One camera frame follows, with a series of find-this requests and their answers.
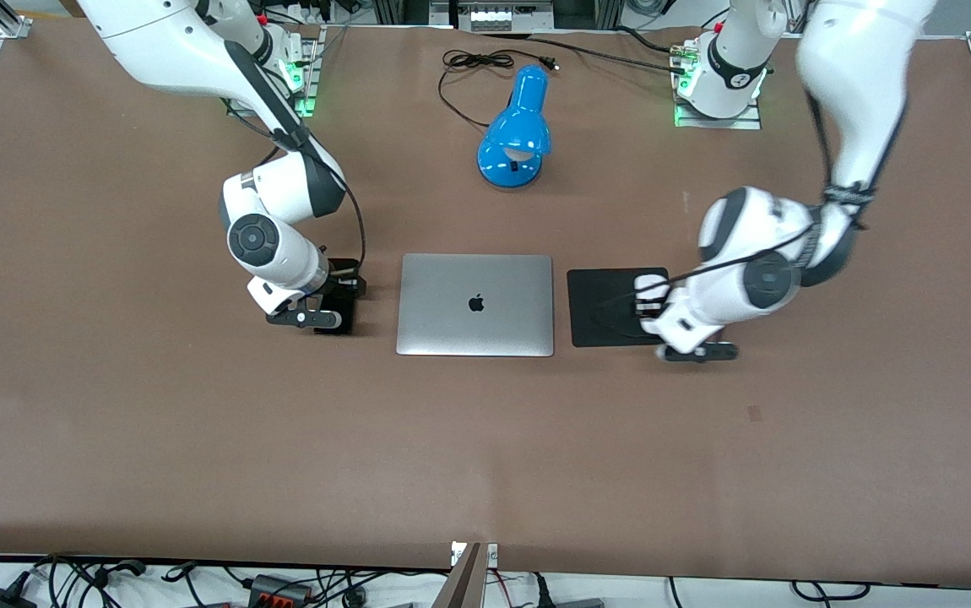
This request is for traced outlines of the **black mouse pad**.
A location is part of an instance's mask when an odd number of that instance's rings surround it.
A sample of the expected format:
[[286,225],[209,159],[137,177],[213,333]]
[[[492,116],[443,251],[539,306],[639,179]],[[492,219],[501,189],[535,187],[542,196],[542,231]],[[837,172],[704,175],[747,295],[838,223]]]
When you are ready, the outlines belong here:
[[658,335],[643,330],[635,311],[635,280],[651,274],[664,280],[665,267],[627,267],[627,269],[570,269],[567,294],[572,345],[589,347],[629,347],[658,345]]

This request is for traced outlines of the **black smartphone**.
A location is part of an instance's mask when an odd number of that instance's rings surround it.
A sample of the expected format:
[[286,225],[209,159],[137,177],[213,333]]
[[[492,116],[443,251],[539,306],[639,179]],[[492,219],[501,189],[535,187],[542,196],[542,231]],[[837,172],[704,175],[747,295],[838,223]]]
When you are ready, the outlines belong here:
[[317,296],[316,300],[318,307],[312,320],[312,330],[316,334],[344,335],[353,331],[357,297],[335,291]]

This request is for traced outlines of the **blue desk lamp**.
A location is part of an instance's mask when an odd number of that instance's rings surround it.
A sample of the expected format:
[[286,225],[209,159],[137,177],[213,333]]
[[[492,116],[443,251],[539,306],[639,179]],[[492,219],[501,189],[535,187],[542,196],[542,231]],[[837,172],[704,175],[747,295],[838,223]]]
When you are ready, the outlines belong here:
[[552,146],[544,115],[548,88],[543,67],[527,65],[516,72],[507,106],[489,124],[477,151],[479,172],[491,185],[525,187],[542,172]]

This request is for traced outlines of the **grey power strip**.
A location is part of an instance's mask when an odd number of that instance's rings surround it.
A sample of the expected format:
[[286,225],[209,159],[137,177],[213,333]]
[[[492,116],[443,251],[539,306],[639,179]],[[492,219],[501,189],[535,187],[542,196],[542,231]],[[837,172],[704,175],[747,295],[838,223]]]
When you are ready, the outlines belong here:
[[459,28],[483,34],[531,34],[551,30],[555,16],[547,5],[462,5]]

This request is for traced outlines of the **silver closed laptop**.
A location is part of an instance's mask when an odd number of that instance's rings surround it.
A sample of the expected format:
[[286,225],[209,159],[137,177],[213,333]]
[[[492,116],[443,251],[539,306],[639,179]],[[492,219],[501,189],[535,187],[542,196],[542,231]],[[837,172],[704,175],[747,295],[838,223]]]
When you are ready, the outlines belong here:
[[407,253],[402,356],[551,357],[554,265],[546,255]]

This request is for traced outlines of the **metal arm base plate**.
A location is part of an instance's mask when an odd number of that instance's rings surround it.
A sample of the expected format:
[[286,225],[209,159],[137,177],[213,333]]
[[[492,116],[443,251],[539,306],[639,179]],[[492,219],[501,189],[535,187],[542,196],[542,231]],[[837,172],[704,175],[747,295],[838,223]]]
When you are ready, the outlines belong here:
[[733,128],[759,130],[761,127],[758,96],[760,85],[768,76],[767,69],[755,78],[745,74],[743,88],[725,89],[718,94],[713,86],[720,78],[707,72],[699,62],[697,40],[686,40],[684,46],[671,47],[670,66],[680,69],[671,78],[674,88],[674,124],[678,128]]
[[304,37],[283,24],[239,24],[228,38],[245,47],[261,74],[301,118],[311,117],[316,104],[323,38]]

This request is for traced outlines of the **black box with red connectors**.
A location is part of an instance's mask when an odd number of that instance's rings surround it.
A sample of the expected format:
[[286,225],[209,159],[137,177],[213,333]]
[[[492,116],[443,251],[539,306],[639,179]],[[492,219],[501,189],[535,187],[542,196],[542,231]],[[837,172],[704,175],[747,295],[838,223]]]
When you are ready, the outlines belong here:
[[247,581],[247,608],[306,608],[313,596],[307,584],[293,584],[288,578],[258,574]]

